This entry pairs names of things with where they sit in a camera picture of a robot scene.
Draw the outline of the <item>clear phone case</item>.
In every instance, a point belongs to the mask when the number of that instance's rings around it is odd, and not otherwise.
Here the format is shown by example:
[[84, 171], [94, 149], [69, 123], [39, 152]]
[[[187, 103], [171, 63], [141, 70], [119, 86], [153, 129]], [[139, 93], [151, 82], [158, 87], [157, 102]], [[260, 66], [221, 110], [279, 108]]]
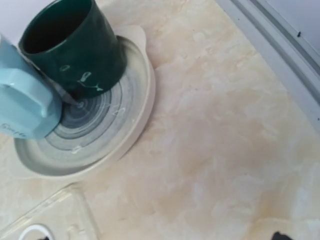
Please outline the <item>clear phone case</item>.
[[70, 184], [42, 201], [0, 231], [2, 240], [99, 240], [100, 231], [79, 183]]

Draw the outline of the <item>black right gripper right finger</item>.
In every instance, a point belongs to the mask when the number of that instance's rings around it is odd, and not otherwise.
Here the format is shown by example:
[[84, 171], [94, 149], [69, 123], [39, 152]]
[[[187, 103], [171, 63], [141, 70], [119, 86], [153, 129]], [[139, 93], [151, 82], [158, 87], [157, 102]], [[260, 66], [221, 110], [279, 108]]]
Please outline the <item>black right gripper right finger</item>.
[[277, 231], [273, 234], [271, 240], [293, 240], [293, 239], [288, 235]]

